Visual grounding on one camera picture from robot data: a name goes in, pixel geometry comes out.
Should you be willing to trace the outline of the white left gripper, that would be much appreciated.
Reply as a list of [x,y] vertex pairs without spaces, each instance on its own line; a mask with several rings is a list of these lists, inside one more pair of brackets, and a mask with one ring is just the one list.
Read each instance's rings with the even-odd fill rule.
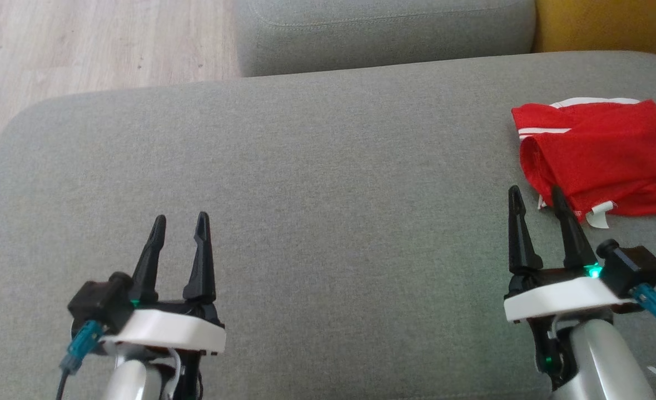
[[214,306],[216,282],[208,213],[198,215],[191,275],[183,289],[190,302],[157,302],[158,261],[165,245],[166,216],[158,215],[143,246],[132,279],[130,318],[117,334],[100,339],[101,354],[120,354],[122,345],[204,353],[223,353],[227,333]]

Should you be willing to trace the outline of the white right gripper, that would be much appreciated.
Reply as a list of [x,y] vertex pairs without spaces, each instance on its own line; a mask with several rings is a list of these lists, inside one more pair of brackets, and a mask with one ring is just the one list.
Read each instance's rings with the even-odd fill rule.
[[534,251],[527,228],[526,207],[519,187],[511,186],[508,197],[509,271],[513,274],[503,303],[508,322],[595,309],[610,309],[616,314],[637,312],[637,304],[631,297],[620,298],[602,279],[572,273],[597,272],[598,259],[559,186],[551,188],[552,208],[561,225],[563,265],[572,271],[542,269],[542,258]]

